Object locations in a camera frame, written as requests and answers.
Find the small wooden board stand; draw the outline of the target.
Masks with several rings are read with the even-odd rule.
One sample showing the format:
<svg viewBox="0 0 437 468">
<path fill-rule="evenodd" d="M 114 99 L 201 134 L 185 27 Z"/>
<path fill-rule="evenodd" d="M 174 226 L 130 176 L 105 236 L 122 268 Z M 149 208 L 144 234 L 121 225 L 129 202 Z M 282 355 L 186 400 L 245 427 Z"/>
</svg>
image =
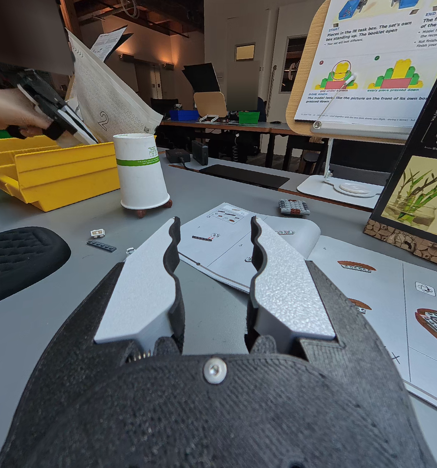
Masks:
<svg viewBox="0 0 437 468">
<path fill-rule="evenodd" d="M 220 91 L 194 93 L 194 102 L 200 117 L 218 115 L 224 118 L 227 116 L 225 97 Z"/>
</svg>

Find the lego instruction booklet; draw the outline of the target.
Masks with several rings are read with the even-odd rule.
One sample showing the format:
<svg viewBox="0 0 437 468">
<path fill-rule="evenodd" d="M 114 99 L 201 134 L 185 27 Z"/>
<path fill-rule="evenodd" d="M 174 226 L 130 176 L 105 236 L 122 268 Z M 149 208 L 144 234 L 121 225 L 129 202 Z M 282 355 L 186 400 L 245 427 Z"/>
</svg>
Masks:
<svg viewBox="0 0 437 468">
<path fill-rule="evenodd" d="M 249 293 L 255 215 L 223 203 L 182 225 L 181 259 Z M 258 217 L 349 298 L 383 341 L 407 389 L 437 406 L 437 272 L 321 236 L 310 220 Z"/>
</svg>

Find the black bamboo lego set box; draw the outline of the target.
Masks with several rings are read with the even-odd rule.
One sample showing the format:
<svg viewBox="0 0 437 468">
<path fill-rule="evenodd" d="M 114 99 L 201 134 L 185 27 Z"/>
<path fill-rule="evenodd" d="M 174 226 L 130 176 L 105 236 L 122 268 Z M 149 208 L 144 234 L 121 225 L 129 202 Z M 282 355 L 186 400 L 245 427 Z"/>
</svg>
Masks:
<svg viewBox="0 0 437 468">
<path fill-rule="evenodd" d="M 363 232 L 437 263 L 437 79 Z"/>
</svg>

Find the black power adapter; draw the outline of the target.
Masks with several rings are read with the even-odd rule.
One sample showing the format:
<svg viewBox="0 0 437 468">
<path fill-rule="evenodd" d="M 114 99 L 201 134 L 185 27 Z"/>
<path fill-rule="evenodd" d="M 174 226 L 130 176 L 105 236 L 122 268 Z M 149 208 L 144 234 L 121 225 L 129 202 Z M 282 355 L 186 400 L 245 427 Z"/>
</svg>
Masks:
<svg viewBox="0 0 437 468">
<path fill-rule="evenodd" d="M 207 144 L 201 143 L 197 140 L 193 140 L 191 143 L 192 147 L 192 158 L 198 162 L 201 166 L 207 166 L 209 164 L 209 147 Z"/>
</svg>

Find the white paper cup green band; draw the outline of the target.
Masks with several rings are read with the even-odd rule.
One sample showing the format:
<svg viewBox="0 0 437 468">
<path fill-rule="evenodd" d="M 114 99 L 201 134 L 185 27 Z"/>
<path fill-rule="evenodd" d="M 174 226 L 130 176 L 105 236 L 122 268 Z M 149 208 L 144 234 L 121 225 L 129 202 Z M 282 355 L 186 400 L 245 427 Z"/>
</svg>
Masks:
<svg viewBox="0 0 437 468">
<path fill-rule="evenodd" d="M 116 163 L 121 188 L 121 205 L 146 210 L 170 201 L 155 137 L 152 134 L 114 135 Z"/>
</svg>

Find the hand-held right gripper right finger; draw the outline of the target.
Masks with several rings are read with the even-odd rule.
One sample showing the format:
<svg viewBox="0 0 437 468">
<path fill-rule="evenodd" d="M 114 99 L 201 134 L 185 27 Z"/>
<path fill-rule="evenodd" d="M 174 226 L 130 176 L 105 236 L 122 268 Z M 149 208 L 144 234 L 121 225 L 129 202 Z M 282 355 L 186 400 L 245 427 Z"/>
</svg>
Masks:
<svg viewBox="0 0 437 468">
<path fill-rule="evenodd" d="M 252 264 L 247 325 L 290 353 L 298 338 L 332 341 L 332 324 L 306 260 L 262 219 L 251 219 Z"/>
</svg>

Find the yellow plastic bin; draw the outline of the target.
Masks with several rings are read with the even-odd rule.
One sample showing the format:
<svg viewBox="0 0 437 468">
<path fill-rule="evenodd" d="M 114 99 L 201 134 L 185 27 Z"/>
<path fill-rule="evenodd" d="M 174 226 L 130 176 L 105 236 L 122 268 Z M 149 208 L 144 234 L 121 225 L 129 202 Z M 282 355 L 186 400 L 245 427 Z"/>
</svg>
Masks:
<svg viewBox="0 0 437 468">
<path fill-rule="evenodd" d="M 46 136 L 0 139 L 0 189 L 44 212 L 119 188 L 112 142 L 61 149 Z"/>
</svg>

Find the grey and brown lego assembly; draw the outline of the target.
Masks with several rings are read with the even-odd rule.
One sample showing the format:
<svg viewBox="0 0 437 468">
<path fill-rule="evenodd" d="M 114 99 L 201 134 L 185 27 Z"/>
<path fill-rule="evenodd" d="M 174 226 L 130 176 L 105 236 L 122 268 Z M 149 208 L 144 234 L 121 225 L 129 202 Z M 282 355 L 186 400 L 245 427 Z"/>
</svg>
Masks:
<svg viewBox="0 0 437 468">
<path fill-rule="evenodd" d="M 309 215 L 310 210 L 306 202 L 298 199 L 280 199 L 280 213 L 289 216 Z"/>
</svg>

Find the wooden board with instruction sheet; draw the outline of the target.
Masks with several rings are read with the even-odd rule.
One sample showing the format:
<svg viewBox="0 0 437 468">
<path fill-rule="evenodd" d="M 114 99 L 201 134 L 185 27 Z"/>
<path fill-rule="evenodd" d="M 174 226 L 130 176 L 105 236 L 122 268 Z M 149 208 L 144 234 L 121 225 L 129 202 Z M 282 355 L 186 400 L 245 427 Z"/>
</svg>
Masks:
<svg viewBox="0 0 437 468">
<path fill-rule="evenodd" d="M 437 0 L 325 1 L 286 120 L 297 134 L 407 140 L 437 78 Z"/>
</svg>

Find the white printed paper sheet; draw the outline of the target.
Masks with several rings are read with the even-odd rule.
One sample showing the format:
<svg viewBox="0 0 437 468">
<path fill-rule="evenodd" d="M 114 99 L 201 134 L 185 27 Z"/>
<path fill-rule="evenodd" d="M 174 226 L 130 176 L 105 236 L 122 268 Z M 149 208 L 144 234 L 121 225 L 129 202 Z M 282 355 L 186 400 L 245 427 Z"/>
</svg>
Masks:
<svg viewBox="0 0 437 468">
<path fill-rule="evenodd" d="M 130 38 L 133 33 L 125 33 L 127 26 L 109 33 L 100 34 L 91 47 L 91 52 L 104 62 L 116 49 Z"/>
</svg>

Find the white numbered paper bag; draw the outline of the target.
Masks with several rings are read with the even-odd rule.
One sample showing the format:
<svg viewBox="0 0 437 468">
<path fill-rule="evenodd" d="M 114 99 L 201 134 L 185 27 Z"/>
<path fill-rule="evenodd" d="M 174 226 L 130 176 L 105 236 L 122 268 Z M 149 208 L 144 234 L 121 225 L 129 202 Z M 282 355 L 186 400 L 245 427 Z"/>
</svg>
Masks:
<svg viewBox="0 0 437 468">
<path fill-rule="evenodd" d="M 162 115 L 148 106 L 71 32 L 75 91 L 85 125 L 100 142 L 124 133 L 154 134 Z"/>
</svg>

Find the black mesh wrist rest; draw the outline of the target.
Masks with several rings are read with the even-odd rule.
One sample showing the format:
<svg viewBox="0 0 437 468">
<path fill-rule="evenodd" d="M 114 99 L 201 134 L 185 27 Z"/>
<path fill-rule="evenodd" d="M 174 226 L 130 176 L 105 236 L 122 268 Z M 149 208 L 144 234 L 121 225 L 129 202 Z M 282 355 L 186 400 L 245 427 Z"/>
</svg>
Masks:
<svg viewBox="0 0 437 468">
<path fill-rule="evenodd" d="M 68 244 L 55 232 L 27 226 L 0 233 L 0 300 L 57 271 L 70 258 Z"/>
</svg>

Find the person's left hand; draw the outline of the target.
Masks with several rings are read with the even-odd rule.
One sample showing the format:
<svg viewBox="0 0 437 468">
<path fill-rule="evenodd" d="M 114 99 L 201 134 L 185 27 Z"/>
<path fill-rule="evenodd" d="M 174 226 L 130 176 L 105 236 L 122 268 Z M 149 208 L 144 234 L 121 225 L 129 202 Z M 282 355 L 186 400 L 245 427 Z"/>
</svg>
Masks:
<svg viewBox="0 0 437 468">
<path fill-rule="evenodd" d="M 18 126 L 23 136 L 34 137 L 51 124 L 52 119 L 36 112 L 19 89 L 0 89 L 0 130 Z"/>
</svg>

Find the dark grey lego plate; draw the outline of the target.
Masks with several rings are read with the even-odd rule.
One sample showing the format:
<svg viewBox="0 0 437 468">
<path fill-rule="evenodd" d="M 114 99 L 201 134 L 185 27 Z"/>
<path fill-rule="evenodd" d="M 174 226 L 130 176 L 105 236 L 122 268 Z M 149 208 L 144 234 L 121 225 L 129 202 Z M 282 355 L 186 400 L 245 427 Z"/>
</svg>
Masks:
<svg viewBox="0 0 437 468">
<path fill-rule="evenodd" d="M 86 242 L 86 244 L 89 245 L 89 246 L 92 246 L 94 248 L 97 248 L 97 249 L 103 250 L 105 252 L 108 252 L 108 253 L 113 253 L 113 252 L 116 251 L 116 247 L 111 246 L 111 245 L 106 244 L 106 243 L 103 243 L 103 242 L 100 242 L 97 239 L 90 239 L 90 240 L 88 240 Z"/>
</svg>

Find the black desk mat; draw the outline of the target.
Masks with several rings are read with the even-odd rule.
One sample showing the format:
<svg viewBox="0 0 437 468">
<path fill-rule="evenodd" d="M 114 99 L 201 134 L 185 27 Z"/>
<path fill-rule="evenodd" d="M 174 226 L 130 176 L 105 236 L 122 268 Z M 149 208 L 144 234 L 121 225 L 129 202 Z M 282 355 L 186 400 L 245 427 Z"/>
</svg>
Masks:
<svg viewBox="0 0 437 468">
<path fill-rule="evenodd" d="M 210 176 L 260 186 L 272 190 L 278 190 L 283 184 L 290 180 L 287 177 L 278 175 L 217 164 L 202 168 L 199 170 L 199 172 Z"/>
</svg>

